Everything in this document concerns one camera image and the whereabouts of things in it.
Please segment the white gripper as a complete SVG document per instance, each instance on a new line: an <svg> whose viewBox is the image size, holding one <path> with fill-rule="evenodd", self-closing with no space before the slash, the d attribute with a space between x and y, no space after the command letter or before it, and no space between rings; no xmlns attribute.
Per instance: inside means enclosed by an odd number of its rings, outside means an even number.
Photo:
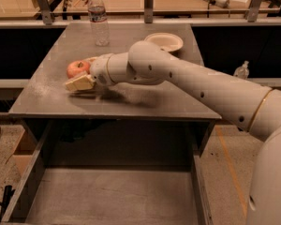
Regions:
<svg viewBox="0 0 281 225"><path fill-rule="evenodd" d="M95 82L102 86L114 85L108 71L108 63L112 53L103 54L99 57L93 56L83 59L91 64L90 75L81 75L80 77L68 80L65 83L66 90L71 92L90 90L95 86Z"/></svg>

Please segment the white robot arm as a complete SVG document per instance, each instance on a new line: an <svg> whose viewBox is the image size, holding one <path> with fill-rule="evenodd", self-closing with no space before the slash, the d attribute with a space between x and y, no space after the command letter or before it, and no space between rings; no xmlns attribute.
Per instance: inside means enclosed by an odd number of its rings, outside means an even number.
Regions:
<svg viewBox="0 0 281 225"><path fill-rule="evenodd" d="M66 81L71 92L95 85L167 81L263 141L253 171L246 224L281 225L281 91L181 60L148 41L81 65Z"/></svg>

